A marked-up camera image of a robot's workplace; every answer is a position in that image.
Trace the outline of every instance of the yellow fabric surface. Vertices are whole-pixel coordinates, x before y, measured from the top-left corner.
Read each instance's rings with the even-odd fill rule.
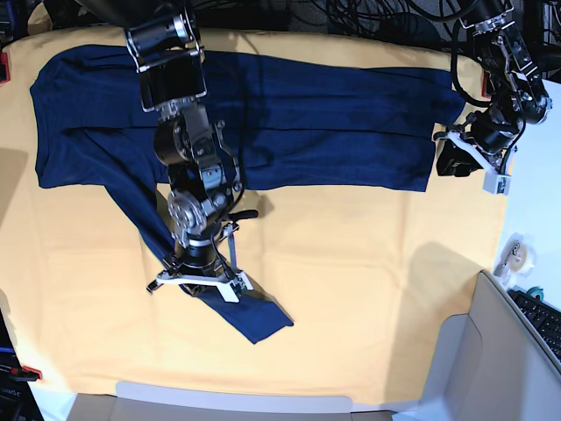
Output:
[[[360,39],[202,36],[209,50],[449,67],[446,54]],[[12,81],[0,87],[0,305],[19,359],[44,373],[39,384],[96,394],[130,381],[371,404],[418,399],[440,325],[468,311],[474,276],[493,263],[505,199],[483,191],[483,174],[433,174],[426,193],[248,192],[242,204],[261,218],[243,223],[238,263],[295,321],[253,346],[178,288],[146,294],[161,265],[103,188],[39,188],[29,87],[51,57],[83,44],[123,39],[99,27],[23,39],[7,49]],[[459,69],[476,95],[479,67],[461,60]]]

